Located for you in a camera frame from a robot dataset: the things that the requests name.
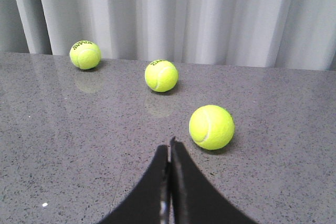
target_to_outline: tennis ball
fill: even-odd
[[[88,40],[75,43],[69,54],[71,62],[83,70],[94,68],[101,59],[99,47]]]
[[[152,90],[166,92],[176,85],[178,75],[177,69],[171,62],[155,60],[146,67],[145,80]]]
[[[222,107],[207,105],[198,108],[189,121],[189,133],[194,142],[207,150],[227,145],[235,132],[232,116]]]

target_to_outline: white curtain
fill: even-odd
[[[0,0],[0,51],[336,69],[336,0]]]

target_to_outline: gray granite countertop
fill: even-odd
[[[0,223],[97,222],[172,136],[259,223],[336,223],[336,72],[176,63],[177,86],[158,94],[147,64],[81,71],[66,56],[0,53]],[[207,104],[236,123],[218,151],[188,133]]]

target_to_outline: tennis ball logo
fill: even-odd
[[[70,50],[71,62],[78,68],[87,70],[96,67],[101,59],[99,47],[88,40],[75,43]]]
[[[223,148],[230,142],[234,132],[232,116],[216,105],[198,108],[189,121],[189,133],[193,141],[207,150]]]
[[[156,92],[166,92],[175,87],[178,75],[175,66],[167,60],[155,60],[145,70],[146,83]]]

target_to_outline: speckled stone surface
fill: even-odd
[[[97,222],[172,136],[259,223],[336,223],[336,72],[176,63],[177,86],[158,94],[147,64],[81,71],[65,56],[0,53],[0,223]],[[188,133],[207,104],[236,123],[219,151]]]

